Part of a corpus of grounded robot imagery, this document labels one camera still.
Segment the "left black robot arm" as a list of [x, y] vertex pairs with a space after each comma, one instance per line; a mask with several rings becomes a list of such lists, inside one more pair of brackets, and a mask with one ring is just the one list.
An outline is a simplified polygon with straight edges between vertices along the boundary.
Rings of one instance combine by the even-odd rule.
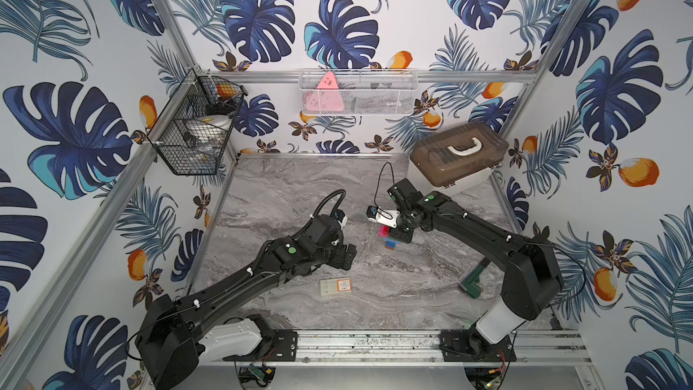
[[201, 291], [150, 305], [135, 346], [156, 389], [172, 389], [200, 364], [202, 339], [227, 314], [257, 296], [328, 265], [348, 271], [357, 254], [344, 241], [347, 216], [337, 209], [313, 216], [297, 233], [268, 240], [250, 264]]

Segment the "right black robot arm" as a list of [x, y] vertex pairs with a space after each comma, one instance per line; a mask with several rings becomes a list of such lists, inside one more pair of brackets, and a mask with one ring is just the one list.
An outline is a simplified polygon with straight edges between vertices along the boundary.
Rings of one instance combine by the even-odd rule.
[[400, 235], [402, 242], [415, 229], [440, 231], [476, 250], [504, 273], [500, 299], [467, 331], [471, 346], [498, 345], [523, 323], [538, 318], [563, 290], [555, 247], [548, 240], [502, 229], [443, 193], [421, 193], [407, 179], [387, 193], [397, 211], [388, 218], [396, 223], [390, 231]]

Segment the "white eraser with orange label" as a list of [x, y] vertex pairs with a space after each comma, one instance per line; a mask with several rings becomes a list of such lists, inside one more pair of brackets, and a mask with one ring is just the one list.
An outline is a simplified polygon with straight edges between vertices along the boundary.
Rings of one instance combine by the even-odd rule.
[[322, 297], [351, 294], [352, 282], [349, 278], [324, 279], [319, 283], [319, 292]]

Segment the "brown lidded storage box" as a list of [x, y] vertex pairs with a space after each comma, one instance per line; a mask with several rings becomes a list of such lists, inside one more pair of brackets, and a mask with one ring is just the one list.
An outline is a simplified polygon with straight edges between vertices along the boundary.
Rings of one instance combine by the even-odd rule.
[[407, 179], [424, 194], [453, 196], [485, 182], [508, 149], [508, 142], [483, 123], [456, 126], [415, 144]]

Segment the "dark green plastic piece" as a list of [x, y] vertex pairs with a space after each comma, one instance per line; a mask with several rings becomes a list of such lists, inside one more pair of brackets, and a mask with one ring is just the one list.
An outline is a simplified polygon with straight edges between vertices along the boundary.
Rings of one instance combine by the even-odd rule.
[[488, 258], [483, 258], [463, 279], [458, 283], [458, 289], [473, 299], [478, 299], [481, 295], [480, 277], [485, 269], [490, 265]]

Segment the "pink triangle object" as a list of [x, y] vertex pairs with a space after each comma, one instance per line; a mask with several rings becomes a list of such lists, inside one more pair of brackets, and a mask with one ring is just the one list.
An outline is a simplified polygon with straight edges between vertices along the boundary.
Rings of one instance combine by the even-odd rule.
[[321, 115], [345, 110], [345, 102], [333, 71], [322, 77], [315, 90], [306, 92], [304, 106], [309, 113]]

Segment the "aluminium front rail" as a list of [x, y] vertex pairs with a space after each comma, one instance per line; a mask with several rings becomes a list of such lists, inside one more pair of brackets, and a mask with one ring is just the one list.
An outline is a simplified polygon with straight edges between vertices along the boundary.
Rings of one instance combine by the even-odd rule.
[[[238, 322], [221, 326], [202, 339], [200, 366], [220, 366], [227, 356], [250, 354], [263, 335]], [[335, 367], [589, 367], [590, 355], [574, 330], [516, 330], [511, 336], [516, 361], [446, 363], [439, 349], [442, 330], [294, 330], [298, 348], [294, 362], [267, 362], [290, 366]]]

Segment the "white mesh wall basket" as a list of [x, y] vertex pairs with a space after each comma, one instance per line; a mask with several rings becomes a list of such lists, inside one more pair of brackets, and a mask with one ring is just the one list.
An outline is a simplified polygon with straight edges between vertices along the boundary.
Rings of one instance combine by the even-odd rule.
[[[327, 72], [334, 72], [345, 102], [339, 113], [309, 113], [306, 92], [315, 90]], [[309, 116], [406, 116], [413, 112], [418, 76], [408, 70], [304, 70], [299, 74], [302, 112]]]

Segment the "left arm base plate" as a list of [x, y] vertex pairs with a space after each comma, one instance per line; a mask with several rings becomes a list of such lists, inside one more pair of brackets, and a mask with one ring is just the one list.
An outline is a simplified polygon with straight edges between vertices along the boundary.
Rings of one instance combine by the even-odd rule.
[[240, 362], [294, 362], [299, 334], [293, 330], [272, 330], [263, 335], [259, 345], [250, 353], [224, 357], [223, 360]]

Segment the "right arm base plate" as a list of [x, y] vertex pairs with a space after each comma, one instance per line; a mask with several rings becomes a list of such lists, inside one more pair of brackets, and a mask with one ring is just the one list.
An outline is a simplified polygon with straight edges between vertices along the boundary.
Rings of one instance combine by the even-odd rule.
[[446, 363], [513, 362], [517, 359], [511, 334], [492, 344], [475, 330], [443, 330], [439, 349]]

